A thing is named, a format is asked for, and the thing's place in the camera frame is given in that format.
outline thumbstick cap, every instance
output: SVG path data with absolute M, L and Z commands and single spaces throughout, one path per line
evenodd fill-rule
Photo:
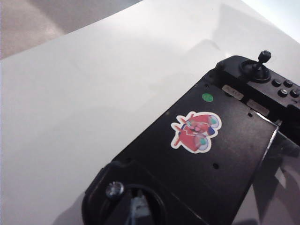
M 270 58 L 271 58 L 271 53 L 265 50 L 259 54 L 258 61 L 260 63 L 265 63 L 265 62 L 269 61 Z

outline screw hole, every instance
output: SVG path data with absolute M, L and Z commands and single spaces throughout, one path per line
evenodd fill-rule
M 219 168 L 219 165 L 218 165 L 217 163 L 214 163 L 212 166 L 213 166 L 216 170 Z

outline white table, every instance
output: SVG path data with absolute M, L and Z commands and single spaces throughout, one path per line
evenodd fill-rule
M 243 2 L 145 0 L 4 59 L 1 224 L 82 224 L 101 167 L 218 61 L 264 49 L 270 69 L 300 83 L 300 45 Z M 246 218 L 257 219 L 251 191 L 236 221 Z

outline joystick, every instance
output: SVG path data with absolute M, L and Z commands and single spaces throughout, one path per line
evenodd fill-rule
M 270 58 L 270 52 L 262 51 L 258 56 L 258 62 L 253 60 L 244 61 L 240 65 L 241 70 L 253 82 L 266 83 L 270 80 L 271 76 L 269 70 L 263 65 L 263 63 L 269 61 Z

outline black game controller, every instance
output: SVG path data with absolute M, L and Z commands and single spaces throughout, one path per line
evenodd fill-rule
M 300 88 L 270 57 L 219 62 L 101 169 L 84 223 L 231 224 L 266 153 L 300 145 Z

